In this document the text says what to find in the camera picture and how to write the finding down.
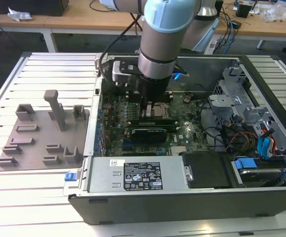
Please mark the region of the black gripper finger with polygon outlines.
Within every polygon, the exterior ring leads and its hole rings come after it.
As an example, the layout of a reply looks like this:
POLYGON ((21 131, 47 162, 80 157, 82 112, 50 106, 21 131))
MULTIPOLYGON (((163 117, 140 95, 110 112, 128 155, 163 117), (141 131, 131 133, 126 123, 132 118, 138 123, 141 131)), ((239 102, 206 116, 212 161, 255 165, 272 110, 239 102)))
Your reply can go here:
POLYGON ((152 114, 152 104, 147 103, 146 108, 143 109, 142 116, 143 116, 143 118, 150 118, 151 114, 152 114))

